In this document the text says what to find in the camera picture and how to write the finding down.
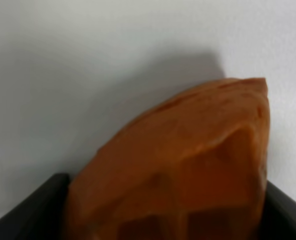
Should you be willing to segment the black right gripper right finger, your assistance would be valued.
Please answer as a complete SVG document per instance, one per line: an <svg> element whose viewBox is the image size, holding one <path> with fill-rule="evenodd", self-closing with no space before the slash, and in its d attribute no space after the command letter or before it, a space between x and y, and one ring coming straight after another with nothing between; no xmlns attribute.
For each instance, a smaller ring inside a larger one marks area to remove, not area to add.
<svg viewBox="0 0 296 240"><path fill-rule="evenodd" d="M267 184L260 240L296 240L296 202L271 182Z"/></svg>

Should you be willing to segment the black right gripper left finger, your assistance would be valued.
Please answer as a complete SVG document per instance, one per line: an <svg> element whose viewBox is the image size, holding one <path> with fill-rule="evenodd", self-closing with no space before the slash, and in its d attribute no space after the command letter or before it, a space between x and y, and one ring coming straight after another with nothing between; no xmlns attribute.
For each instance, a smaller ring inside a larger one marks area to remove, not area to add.
<svg viewBox="0 0 296 240"><path fill-rule="evenodd" d="M70 177L57 173L0 218L0 240L58 240Z"/></svg>

